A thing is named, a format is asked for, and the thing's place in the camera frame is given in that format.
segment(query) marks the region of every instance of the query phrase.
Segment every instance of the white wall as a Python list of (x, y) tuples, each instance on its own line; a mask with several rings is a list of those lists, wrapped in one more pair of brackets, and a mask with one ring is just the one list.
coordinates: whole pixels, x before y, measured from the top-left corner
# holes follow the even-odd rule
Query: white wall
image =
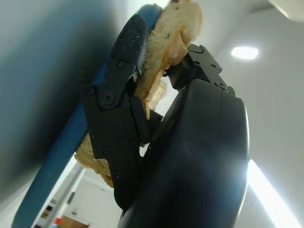
[(214, 55), (238, 28), (248, 14), (248, 5), (242, 0), (197, 0), (203, 12), (203, 29), (194, 42), (205, 46)]
[(116, 228), (122, 213), (115, 202), (113, 192), (86, 180), (79, 183), (65, 215), (71, 216), (73, 208), (78, 209), (75, 217), (80, 221), (90, 222), (90, 228)]
[[(259, 56), (233, 58), (231, 50), (241, 45), (257, 47)], [(223, 79), (246, 104), (251, 157), (303, 225), (304, 24), (275, 9), (254, 13), (215, 59)]]

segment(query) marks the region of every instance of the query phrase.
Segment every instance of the blue frying pan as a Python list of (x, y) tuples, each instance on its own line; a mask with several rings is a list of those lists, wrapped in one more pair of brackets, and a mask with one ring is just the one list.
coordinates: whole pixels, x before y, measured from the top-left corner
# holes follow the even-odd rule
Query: blue frying pan
[[(153, 29), (162, 8), (158, 5), (145, 5), (137, 14), (141, 15), (148, 26)], [(93, 84), (102, 83), (106, 62), (96, 75)], [(81, 143), (87, 131), (85, 113), (78, 104), (67, 124), (49, 151), (45, 162), (32, 182), (24, 197), (12, 224), (12, 228), (30, 228), (43, 207), (62, 171)]]

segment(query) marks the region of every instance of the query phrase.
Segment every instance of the bread crust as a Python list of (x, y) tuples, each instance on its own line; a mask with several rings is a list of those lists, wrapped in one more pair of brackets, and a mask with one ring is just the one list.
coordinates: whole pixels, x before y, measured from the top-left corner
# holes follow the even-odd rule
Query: bread crust
[(93, 169), (104, 179), (107, 185), (113, 188), (109, 163), (106, 159), (95, 160), (90, 135), (88, 133), (76, 150), (74, 157), (83, 167)]
[(143, 76), (135, 90), (146, 116), (150, 118), (149, 102), (155, 94), (166, 69), (179, 64), (187, 47), (198, 36), (202, 26), (200, 7), (194, 2), (172, 3), (167, 6), (148, 38)]

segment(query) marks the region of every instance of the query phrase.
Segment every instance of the toast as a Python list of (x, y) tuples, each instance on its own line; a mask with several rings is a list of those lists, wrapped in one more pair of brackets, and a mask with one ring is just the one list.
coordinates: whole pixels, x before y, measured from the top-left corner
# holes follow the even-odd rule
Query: toast
[[(148, 119), (149, 103), (159, 88), (162, 75), (171, 65), (181, 62), (187, 54), (187, 46), (198, 36), (201, 26), (202, 13), (199, 5), (193, 2), (172, 3), (163, 10), (157, 20), (148, 38), (143, 76), (134, 94), (141, 99)], [(75, 158), (84, 167), (92, 168), (113, 188), (109, 164), (105, 159), (94, 159), (88, 133), (78, 147)]]

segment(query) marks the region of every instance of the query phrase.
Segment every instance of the fluorescent light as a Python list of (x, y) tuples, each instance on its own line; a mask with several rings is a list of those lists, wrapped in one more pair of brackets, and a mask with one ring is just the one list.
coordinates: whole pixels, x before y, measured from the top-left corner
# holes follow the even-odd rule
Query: fluorescent light
[(258, 55), (258, 49), (253, 47), (235, 47), (231, 54), (237, 58), (254, 59)]
[(271, 186), (257, 164), (249, 161), (247, 181), (262, 202), (267, 214), (277, 228), (300, 228), (301, 225), (283, 199)]

